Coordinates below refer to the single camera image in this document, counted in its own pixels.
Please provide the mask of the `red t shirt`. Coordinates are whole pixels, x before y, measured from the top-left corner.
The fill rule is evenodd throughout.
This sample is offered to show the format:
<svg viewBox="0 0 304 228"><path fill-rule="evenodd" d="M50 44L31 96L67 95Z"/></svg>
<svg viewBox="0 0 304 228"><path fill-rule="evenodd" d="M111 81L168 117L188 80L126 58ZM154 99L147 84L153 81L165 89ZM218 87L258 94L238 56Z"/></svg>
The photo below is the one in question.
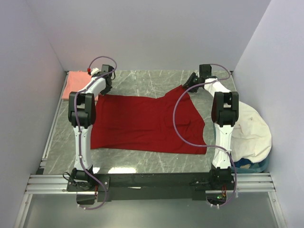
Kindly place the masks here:
<svg viewBox="0 0 304 228"><path fill-rule="evenodd" d="M91 149L206 154L205 123L178 86L163 97L100 95Z"/></svg>

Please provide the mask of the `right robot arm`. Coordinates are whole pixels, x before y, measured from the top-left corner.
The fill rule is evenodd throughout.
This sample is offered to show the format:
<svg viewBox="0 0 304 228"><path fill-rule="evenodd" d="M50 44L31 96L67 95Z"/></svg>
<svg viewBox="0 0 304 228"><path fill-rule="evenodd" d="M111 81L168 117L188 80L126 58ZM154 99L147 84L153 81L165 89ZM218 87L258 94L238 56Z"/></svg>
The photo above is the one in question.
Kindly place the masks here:
<svg viewBox="0 0 304 228"><path fill-rule="evenodd" d="M215 148L212 167L210 170L209 186L215 190L222 186L235 183L232 177L231 167L231 138L232 131L239 117L239 95L232 92L221 84L221 81L230 78L231 73L227 70L228 76L221 79L212 75L213 64L199 65L199 72L192 73L184 84L186 91L195 93L202 87L213 97L211 119L215 129Z"/></svg>

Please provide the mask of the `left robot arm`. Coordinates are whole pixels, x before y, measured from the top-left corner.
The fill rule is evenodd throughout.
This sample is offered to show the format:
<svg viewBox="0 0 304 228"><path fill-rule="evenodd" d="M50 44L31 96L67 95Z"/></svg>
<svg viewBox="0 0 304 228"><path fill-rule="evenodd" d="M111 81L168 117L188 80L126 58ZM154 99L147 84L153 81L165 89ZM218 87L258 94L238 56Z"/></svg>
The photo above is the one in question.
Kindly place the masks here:
<svg viewBox="0 0 304 228"><path fill-rule="evenodd" d="M68 120L73 126L76 142L74 168L69 177L69 186L89 191L98 186L93 175L91 151L91 132L96 121L95 98L105 95L112 89L116 68L102 65L101 69L88 68L90 81L82 89L69 94Z"/></svg>

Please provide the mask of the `folded pink t shirt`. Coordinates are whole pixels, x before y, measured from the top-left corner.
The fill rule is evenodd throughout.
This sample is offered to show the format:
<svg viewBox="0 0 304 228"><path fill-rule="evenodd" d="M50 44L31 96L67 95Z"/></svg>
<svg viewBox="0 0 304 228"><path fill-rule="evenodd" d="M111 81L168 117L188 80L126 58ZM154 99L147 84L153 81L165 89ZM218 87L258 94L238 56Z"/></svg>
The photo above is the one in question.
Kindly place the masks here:
<svg viewBox="0 0 304 228"><path fill-rule="evenodd" d="M83 89L90 81L91 76L89 76L87 72L69 71L62 99L68 100L71 92L77 92Z"/></svg>

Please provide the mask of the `white crumpled t shirt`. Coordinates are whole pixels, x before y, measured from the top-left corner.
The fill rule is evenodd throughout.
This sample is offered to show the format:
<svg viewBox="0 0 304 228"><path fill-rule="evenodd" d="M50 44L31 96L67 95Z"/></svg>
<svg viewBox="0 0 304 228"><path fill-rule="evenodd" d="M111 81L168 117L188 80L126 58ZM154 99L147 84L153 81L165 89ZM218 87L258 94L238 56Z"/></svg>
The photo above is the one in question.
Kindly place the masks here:
<svg viewBox="0 0 304 228"><path fill-rule="evenodd" d="M254 108L239 102L239 117L231 138L232 160L247 159L258 163L269 155L271 147L269 126Z"/></svg>

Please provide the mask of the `blue t shirt in basket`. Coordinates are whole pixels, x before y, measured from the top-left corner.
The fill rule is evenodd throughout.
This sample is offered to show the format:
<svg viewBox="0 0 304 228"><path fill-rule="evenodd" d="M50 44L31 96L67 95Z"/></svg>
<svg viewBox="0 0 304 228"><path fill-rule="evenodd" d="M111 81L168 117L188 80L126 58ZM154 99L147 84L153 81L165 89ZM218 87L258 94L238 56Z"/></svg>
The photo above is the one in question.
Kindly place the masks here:
<svg viewBox="0 0 304 228"><path fill-rule="evenodd" d="M239 169L249 169L253 163L249 159L242 158L237 162L234 162L235 167Z"/></svg>

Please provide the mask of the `blue plastic basket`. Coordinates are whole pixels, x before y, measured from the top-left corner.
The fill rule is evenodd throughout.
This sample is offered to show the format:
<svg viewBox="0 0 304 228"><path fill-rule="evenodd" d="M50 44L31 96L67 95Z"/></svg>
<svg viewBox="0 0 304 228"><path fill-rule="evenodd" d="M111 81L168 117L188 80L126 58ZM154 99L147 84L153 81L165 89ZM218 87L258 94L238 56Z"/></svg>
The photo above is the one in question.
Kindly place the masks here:
<svg viewBox="0 0 304 228"><path fill-rule="evenodd" d="M249 169L239 169L235 167L235 164L231 156L231 139L233 127L226 125L220 127L217 123L213 124L216 149L212 166L215 168L227 168L228 162L230 162L231 169L234 173L260 173L263 172L269 165L269 155L267 155L262 161L251 162L253 165Z"/></svg>

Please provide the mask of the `black base beam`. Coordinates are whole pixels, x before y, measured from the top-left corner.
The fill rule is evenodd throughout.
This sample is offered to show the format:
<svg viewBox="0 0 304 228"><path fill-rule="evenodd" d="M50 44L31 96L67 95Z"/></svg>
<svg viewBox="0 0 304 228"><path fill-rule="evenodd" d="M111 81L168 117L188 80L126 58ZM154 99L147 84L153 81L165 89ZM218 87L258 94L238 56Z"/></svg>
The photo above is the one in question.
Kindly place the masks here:
<svg viewBox="0 0 304 228"><path fill-rule="evenodd" d="M77 194L78 204L120 200L206 200L208 191L235 191L237 181L230 169L193 173L95 174L65 173L67 192Z"/></svg>

